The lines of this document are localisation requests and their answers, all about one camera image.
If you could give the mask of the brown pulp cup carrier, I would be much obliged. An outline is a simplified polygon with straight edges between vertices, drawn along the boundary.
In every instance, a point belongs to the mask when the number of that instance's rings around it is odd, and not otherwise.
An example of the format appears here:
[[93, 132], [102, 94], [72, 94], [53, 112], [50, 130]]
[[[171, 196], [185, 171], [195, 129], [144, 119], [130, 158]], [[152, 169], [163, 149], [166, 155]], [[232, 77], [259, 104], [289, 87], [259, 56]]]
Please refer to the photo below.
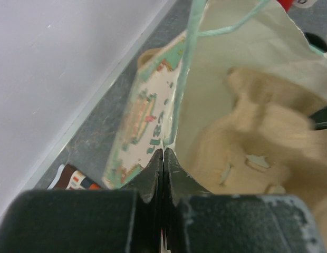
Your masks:
[[293, 194], [327, 239], [327, 129], [309, 114], [324, 101], [270, 74], [234, 67], [227, 74], [233, 111], [203, 128], [188, 171], [217, 194]]

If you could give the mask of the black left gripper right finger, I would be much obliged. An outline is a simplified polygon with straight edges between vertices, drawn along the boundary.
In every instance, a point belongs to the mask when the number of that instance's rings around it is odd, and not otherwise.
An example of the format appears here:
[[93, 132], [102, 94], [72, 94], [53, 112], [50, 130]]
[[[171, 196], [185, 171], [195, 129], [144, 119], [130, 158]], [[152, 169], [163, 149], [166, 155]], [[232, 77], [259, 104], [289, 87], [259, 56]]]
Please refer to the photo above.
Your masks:
[[179, 164], [163, 157], [166, 245], [171, 252], [325, 252], [306, 204], [280, 194], [208, 192]]

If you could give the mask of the green patterned paper bag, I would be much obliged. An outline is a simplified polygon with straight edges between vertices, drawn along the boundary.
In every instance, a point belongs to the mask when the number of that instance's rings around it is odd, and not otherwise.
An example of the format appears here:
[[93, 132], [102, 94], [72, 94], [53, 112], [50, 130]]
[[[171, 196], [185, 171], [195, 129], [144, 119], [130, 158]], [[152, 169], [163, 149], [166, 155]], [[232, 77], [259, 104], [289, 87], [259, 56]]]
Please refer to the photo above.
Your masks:
[[327, 53], [309, 46], [277, 1], [194, 1], [187, 29], [140, 67], [102, 177], [121, 188], [157, 149], [185, 159], [197, 133], [233, 108], [227, 71], [273, 73], [327, 101]]

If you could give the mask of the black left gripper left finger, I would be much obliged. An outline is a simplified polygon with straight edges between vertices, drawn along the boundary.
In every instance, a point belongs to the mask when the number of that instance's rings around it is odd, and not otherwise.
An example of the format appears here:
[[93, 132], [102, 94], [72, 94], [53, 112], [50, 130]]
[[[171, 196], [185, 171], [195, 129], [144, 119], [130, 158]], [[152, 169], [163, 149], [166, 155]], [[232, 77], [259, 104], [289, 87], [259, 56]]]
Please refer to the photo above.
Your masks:
[[0, 252], [159, 252], [163, 151], [117, 190], [29, 190], [0, 224]]

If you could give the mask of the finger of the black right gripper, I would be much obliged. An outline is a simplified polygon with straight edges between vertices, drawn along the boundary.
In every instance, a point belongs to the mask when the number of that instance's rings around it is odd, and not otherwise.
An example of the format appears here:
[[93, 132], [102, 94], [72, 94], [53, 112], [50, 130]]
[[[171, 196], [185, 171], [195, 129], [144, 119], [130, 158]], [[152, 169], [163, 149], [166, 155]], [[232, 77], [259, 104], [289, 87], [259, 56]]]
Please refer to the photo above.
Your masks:
[[327, 105], [310, 115], [309, 118], [313, 121], [315, 130], [327, 129]]

